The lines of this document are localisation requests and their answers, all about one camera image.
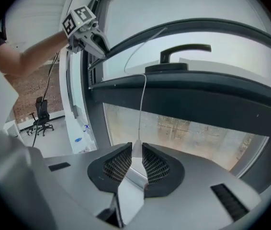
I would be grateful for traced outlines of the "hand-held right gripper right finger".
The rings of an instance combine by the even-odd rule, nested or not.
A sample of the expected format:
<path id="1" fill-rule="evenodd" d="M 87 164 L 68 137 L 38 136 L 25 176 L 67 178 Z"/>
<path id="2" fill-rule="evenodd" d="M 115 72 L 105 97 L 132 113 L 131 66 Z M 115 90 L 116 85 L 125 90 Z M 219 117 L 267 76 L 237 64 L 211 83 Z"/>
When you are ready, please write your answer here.
<path id="1" fill-rule="evenodd" d="M 183 164 L 147 143 L 142 144 L 142 164 L 148 180 L 144 189 L 145 198 L 168 196 L 184 180 Z"/>

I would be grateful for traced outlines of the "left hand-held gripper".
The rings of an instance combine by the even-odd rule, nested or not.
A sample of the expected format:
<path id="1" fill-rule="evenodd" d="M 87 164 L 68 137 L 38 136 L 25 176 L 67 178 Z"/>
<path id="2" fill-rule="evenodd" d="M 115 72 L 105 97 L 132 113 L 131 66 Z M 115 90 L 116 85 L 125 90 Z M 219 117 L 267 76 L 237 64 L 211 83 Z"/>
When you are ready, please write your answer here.
<path id="1" fill-rule="evenodd" d="M 85 50 L 98 59 L 104 59 L 110 52 L 108 39 L 99 29 L 96 16 L 88 6 L 70 10 L 62 25 L 68 38 L 69 51 L 78 53 Z"/>

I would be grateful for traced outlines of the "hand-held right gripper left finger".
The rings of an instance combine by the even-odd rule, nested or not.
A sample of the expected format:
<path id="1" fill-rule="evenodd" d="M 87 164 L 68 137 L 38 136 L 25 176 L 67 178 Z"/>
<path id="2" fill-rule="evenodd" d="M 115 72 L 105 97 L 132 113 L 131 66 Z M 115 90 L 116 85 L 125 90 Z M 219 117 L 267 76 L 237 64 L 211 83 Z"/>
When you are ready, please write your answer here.
<path id="1" fill-rule="evenodd" d="M 125 226 L 121 215 L 118 188 L 131 164 L 132 143 L 129 142 L 95 159 L 87 169 L 88 177 L 100 191 L 113 194 L 110 207 L 101 211 L 97 218 L 116 227 Z"/>

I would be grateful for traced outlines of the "person's left forearm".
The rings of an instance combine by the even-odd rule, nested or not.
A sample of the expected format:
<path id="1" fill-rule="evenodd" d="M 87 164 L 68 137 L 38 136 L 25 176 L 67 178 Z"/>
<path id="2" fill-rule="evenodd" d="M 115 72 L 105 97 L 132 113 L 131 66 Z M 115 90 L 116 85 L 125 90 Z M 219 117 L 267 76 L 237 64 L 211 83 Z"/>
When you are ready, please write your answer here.
<path id="1" fill-rule="evenodd" d="M 22 53 L 3 44 L 0 46 L 0 71 L 16 77 L 28 76 L 67 44 L 68 38 L 64 31 L 46 38 Z"/>

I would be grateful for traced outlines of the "white windowsill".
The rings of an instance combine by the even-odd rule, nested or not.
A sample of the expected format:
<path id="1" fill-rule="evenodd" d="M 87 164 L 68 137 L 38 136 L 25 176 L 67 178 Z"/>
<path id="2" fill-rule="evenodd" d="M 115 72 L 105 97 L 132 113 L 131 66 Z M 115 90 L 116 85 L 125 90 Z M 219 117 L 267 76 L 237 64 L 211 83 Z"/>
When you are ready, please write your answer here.
<path id="1" fill-rule="evenodd" d="M 74 118 L 73 115 L 65 115 L 65 122 L 74 154 L 79 154 L 85 147 L 90 147 L 91 151 L 97 149 L 92 131 L 88 133 L 83 132 L 82 130 L 82 126 L 87 123 L 83 122 L 81 119 Z M 82 138 L 82 140 L 80 142 L 75 142 L 75 139 L 77 138 Z"/>

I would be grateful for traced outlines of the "black office chair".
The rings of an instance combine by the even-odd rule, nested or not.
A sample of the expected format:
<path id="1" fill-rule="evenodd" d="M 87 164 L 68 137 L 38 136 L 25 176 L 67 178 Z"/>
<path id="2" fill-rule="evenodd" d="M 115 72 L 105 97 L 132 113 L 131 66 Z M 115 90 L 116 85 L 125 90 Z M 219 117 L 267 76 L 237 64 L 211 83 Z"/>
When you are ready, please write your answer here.
<path id="1" fill-rule="evenodd" d="M 42 97 L 38 97 L 35 102 L 37 118 L 34 116 L 34 113 L 30 113 L 32 118 L 34 119 L 33 130 L 39 136 L 40 132 L 42 132 L 43 137 L 45 136 L 45 131 L 47 129 L 51 129 L 54 131 L 54 127 L 49 123 L 50 114 L 47 110 L 47 100 L 43 100 Z"/>

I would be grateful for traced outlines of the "black window frame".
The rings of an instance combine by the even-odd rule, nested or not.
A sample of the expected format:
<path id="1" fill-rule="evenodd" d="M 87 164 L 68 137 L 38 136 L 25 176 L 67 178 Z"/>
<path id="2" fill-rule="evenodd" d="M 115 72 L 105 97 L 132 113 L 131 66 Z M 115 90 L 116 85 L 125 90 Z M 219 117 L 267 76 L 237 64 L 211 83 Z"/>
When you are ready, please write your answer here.
<path id="1" fill-rule="evenodd" d="M 271 186 L 271 13 L 260 0 L 67 0 L 87 5 L 105 59 L 67 55 L 72 112 L 99 149 L 143 142 Z"/>

